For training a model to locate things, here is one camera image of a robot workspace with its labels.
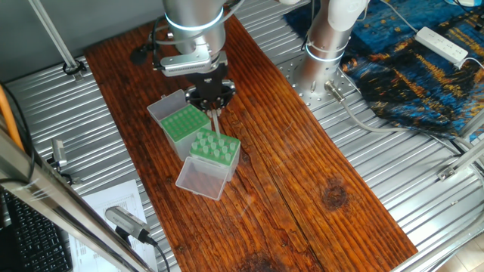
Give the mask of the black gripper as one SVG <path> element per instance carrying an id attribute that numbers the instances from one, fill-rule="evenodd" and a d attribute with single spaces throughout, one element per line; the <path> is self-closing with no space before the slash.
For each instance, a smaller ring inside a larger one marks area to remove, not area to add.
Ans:
<path id="1" fill-rule="evenodd" d="M 218 67 L 209 73 L 193 74 L 195 87 L 185 90 L 185 100 L 203 112 L 212 109 L 208 99 L 216 99 L 217 110 L 227 107 L 237 92 L 232 81 L 222 81 L 227 74 L 226 67 Z"/>

